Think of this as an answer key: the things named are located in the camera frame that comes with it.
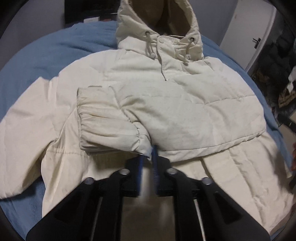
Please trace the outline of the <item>cream hooded puffer jacket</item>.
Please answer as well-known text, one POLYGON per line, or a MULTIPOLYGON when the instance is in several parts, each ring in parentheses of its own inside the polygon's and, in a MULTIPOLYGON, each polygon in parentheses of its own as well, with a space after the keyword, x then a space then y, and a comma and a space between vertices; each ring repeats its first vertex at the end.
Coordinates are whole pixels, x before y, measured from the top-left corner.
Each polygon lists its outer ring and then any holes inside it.
POLYGON ((291 211, 287 169, 244 79, 206 57, 188 1, 122 1, 117 48, 37 78, 1 119, 1 199, 42 177, 42 213, 127 158, 213 178, 268 232, 291 211))

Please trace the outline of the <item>dark cluttered clothes rack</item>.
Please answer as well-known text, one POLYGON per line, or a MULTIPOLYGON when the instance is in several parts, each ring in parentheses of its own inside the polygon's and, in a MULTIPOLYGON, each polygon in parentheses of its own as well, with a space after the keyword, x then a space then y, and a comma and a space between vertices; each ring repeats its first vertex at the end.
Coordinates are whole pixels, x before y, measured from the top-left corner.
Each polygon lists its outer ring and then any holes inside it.
POLYGON ((295 35, 284 20, 274 24, 251 78, 255 81, 279 125, 295 113, 295 35))

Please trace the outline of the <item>blue fleece bed blanket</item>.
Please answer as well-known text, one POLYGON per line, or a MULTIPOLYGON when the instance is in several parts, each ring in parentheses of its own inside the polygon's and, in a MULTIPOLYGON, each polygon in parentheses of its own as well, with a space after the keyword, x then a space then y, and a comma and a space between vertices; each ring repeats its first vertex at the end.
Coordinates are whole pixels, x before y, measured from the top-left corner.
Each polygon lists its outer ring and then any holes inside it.
MULTIPOLYGON (((11 105, 38 77, 52 79, 77 59, 116 48, 116 27, 115 21, 78 23, 41 37, 18 51, 1 70, 1 117, 4 117, 11 105)), ((202 37, 202 42, 205 56, 220 59, 238 72, 254 91, 263 105, 267 131, 275 140, 285 163, 290 165, 292 156, 270 107, 255 82, 216 43, 205 36, 202 37)), ((22 239, 41 219, 44 192, 44 182, 42 178, 38 178, 23 194, 1 201, 4 213, 1 220, 7 219, 14 232, 22 239)))

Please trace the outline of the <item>black monitor screen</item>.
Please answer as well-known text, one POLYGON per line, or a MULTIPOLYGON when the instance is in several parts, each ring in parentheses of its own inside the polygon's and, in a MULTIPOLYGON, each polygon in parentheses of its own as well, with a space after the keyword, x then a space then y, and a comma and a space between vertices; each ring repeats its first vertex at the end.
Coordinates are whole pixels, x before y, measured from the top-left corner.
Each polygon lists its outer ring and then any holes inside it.
POLYGON ((119 5, 118 0, 65 0, 65 24, 83 22, 94 17, 99 17, 99 20, 114 20, 119 5))

